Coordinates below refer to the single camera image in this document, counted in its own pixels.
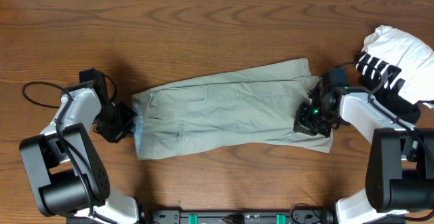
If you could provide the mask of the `khaki shorts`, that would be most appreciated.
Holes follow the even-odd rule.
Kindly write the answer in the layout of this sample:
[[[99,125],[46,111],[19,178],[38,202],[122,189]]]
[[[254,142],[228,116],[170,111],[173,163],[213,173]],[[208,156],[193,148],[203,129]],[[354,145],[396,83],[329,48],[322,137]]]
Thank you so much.
[[[266,143],[327,153],[332,138],[294,131],[319,81],[307,58],[167,83],[132,96],[140,160]]]

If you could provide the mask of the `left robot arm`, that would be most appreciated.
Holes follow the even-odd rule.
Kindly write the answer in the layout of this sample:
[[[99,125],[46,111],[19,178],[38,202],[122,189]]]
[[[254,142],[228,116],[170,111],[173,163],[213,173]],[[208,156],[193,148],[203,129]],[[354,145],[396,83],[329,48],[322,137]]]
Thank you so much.
[[[67,223],[145,223],[137,200],[111,187],[90,138],[110,143],[129,136],[135,113],[115,105],[105,81],[61,89],[60,105],[40,134],[20,143],[20,155],[39,212]]]

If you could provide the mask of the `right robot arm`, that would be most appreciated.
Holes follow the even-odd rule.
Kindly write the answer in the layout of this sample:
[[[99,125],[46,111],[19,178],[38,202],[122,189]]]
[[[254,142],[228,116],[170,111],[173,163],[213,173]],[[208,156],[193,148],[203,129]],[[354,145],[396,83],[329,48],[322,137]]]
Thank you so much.
[[[433,210],[433,130],[418,129],[384,108],[369,90],[320,81],[298,107],[294,131],[328,138],[351,125],[370,143],[365,187],[338,200],[325,223],[405,223]]]

